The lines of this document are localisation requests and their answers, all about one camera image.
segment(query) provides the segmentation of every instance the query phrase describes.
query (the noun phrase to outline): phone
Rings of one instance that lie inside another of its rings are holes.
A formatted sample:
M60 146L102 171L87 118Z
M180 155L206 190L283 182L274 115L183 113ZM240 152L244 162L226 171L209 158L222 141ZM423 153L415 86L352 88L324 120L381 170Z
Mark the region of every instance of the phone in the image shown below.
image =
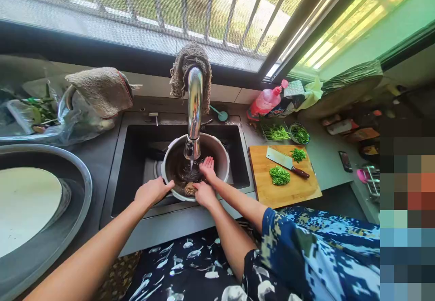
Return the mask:
M343 168L346 172L352 173L352 166L350 165L349 156L346 152L338 151L341 158L341 163L343 164Z

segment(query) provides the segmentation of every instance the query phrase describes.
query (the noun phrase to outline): window screen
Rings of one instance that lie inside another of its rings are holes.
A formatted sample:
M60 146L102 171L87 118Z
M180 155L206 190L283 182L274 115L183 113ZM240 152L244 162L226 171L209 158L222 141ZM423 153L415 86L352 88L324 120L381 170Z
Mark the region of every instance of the window screen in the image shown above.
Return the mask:
M0 18L256 72L301 0L0 0Z

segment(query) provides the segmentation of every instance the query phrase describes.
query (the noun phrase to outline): knife handle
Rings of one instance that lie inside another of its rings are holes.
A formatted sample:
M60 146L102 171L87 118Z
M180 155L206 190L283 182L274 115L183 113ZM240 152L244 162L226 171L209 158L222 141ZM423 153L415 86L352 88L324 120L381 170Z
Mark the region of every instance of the knife handle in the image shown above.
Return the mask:
M292 171L293 173L296 173L296 174L297 174L298 176L300 176L300 177L304 177L305 179L308 179L308 178L309 178L309 174L308 174L307 172L302 171L301 169L298 169L298 168L292 167L292 168L290 169L290 171Z

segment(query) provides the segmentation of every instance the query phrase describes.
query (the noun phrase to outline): pink bottle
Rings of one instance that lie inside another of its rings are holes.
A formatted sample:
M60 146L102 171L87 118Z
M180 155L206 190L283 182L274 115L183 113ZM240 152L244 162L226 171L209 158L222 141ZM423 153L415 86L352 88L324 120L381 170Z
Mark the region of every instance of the pink bottle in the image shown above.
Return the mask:
M248 119L258 121L260 117L268 114L270 110L281 102L281 89L286 88L288 85L289 82L283 79L281 86L275 87L273 90L263 90L257 99L253 101L248 111L246 111Z

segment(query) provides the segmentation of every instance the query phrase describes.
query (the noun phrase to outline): tiled wall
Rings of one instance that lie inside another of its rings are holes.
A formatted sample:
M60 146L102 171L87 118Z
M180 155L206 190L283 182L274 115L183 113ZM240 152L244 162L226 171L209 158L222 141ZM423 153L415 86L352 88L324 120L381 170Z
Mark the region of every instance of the tiled wall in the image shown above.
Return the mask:
M67 63L54 62L65 73L74 73L91 67L78 66ZM173 97L170 95L169 78L142 75L132 72L124 72L131 84L141 84L142 87L135 91L138 96ZM215 102L229 102L251 104L260 94L260 91L232 86L212 84L210 100Z

